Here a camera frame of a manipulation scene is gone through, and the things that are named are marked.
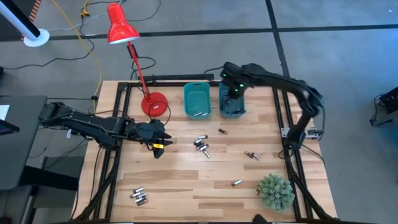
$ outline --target gray floor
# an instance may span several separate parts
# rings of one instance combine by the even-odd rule
[[[74,23],[84,0],[59,4]],[[126,17],[141,19],[151,15],[158,0],[127,0]],[[355,26],[398,24],[398,3],[393,0],[273,0],[279,27]],[[90,8],[91,15],[104,13],[106,5]],[[42,2],[35,24],[40,28],[68,28],[51,1]],[[264,0],[163,0],[159,12],[145,22],[132,22],[139,32],[270,28]],[[107,16],[85,24],[90,34],[105,34]],[[53,30],[52,35],[73,35],[72,30]],[[373,97],[398,84],[398,30],[356,30],[333,32],[291,32],[280,35],[290,75],[306,80],[325,96],[326,133],[321,148],[326,160],[333,199],[342,220],[395,223],[398,210],[398,134],[395,124],[372,128]],[[126,80],[131,59],[126,47],[94,40],[94,53],[101,63],[104,80]],[[225,61],[255,62],[281,73],[272,34],[223,34],[180,37],[145,37],[135,42],[140,56],[156,59],[145,75],[200,73]],[[45,63],[54,57],[79,57],[85,50],[77,40],[50,41],[39,49],[21,42],[1,42],[0,65],[17,67]],[[2,78],[0,95],[90,97],[98,81],[91,58],[58,61],[46,67],[8,70]],[[91,102],[65,101],[88,110]],[[66,139],[63,131],[40,130],[32,155],[44,147],[44,156],[59,156],[81,140]],[[71,156],[83,156],[85,150]],[[43,157],[30,160],[40,166]],[[38,212],[35,223],[66,220],[65,208]]]

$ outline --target wooden tabletop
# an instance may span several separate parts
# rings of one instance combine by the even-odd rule
[[[103,82],[97,112],[113,109],[117,85],[117,81]],[[272,173],[287,178],[285,162],[277,156],[282,145],[271,88],[248,89],[244,96],[246,114],[240,119],[223,119],[219,114],[218,87],[211,87],[213,114],[203,121],[187,118],[183,108],[182,87],[151,87],[150,90],[162,92],[169,101],[172,114],[165,129],[173,137],[174,144],[165,148],[160,159],[154,159],[146,147],[137,142],[123,141],[112,222],[250,222],[257,213],[268,221],[294,220],[292,208],[279,213],[263,206],[255,194],[264,176]],[[123,107],[124,95],[121,99],[120,109]],[[289,95],[289,99],[297,122],[301,110],[294,96]],[[133,88],[128,115],[136,122],[148,122],[148,116],[141,110],[141,100],[142,93]],[[165,122],[168,115],[166,112],[158,118]],[[228,135],[219,133],[219,128],[228,131]],[[210,159],[196,151],[192,144],[197,136],[203,134],[208,135],[205,142],[210,145]],[[305,141],[305,145],[320,153],[316,141]],[[245,150],[255,152],[261,161],[246,156],[243,153]],[[81,172],[75,216],[90,201],[97,152],[97,143],[90,142]],[[324,210],[335,217],[322,161],[306,149],[301,150],[301,155],[309,191]],[[104,149],[100,152],[96,167],[95,192],[103,156]],[[243,181],[242,184],[232,187],[231,183],[238,179]],[[139,187],[145,188],[149,200],[140,207],[129,198],[133,189]],[[104,216],[108,192],[103,198],[100,217]],[[304,217],[301,194],[298,199]]]

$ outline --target teal bin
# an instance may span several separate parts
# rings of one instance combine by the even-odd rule
[[[228,103],[224,103],[224,99],[228,95],[229,87],[220,83],[219,84],[219,95],[220,95],[220,115],[224,118],[240,118],[246,110],[244,109],[244,98],[239,97],[236,100],[230,100]]]
[[[184,108],[190,119],[206,119],[211,115],[210,86],[205,82],[184,86]]]

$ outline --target black desk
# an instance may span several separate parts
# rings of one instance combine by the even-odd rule
[[[0,97],[0,105],[10,105],[6,121],[19,127],[19,133],[0,136],[0,190],[18,185],[43,185],[76,190],[78,179],[26,166],[46,96]]]

